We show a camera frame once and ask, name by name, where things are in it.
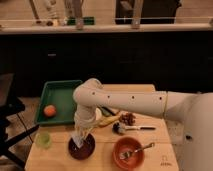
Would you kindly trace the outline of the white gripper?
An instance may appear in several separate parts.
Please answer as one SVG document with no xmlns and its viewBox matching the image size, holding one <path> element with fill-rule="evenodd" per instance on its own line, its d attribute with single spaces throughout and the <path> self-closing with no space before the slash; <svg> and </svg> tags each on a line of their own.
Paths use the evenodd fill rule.
<svg viewBox="0 0 213 171">
<path fill-rule="evenodd" d="M 75 130 L 81 138 L 86 138 L 96 121 L 96 108 L 78 106 L 74 116 Z"/>
</svg>

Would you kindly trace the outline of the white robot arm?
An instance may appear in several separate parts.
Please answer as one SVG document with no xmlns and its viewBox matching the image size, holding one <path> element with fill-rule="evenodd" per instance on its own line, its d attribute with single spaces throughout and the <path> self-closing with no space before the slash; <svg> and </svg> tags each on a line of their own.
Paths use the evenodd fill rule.
<svg viewBox="0 0 213 171">
<path fill-rule="evenodd" d="M 213 92 L 106 90 L 95 78 L 88 79 L 73 93 L 74 142 L 83 139 L 95 124 L 97 107 L 111 107 L 147 116 L 178 121 L 184 125 L 182 171 L 213 171 Z"/>
</svg>

